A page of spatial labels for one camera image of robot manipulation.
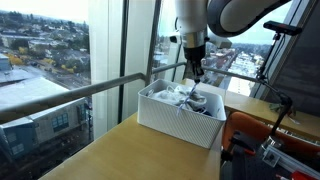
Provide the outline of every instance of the chair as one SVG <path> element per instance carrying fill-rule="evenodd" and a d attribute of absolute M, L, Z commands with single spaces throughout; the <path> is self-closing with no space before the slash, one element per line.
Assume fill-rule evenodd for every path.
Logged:
<path fill-rule="evenodd" d="M 242 112 L 234 112 L 228 117 L 224 126 L 222 137 L 223 149 L 228 149 L 230 145 L 229 140 L 236 130 L 244 132 L 260 142 L 263 142 L 271 132 L 271 128 L 269 126 L 261 123 L 253 117 Z M 285 152 L 296 153 L 301 157 L 303 156 L 307 158 L 319 157 L 320 146 L 313 145 L 279 131 L 276 132 L 276 136 L 283 140 Z"/>

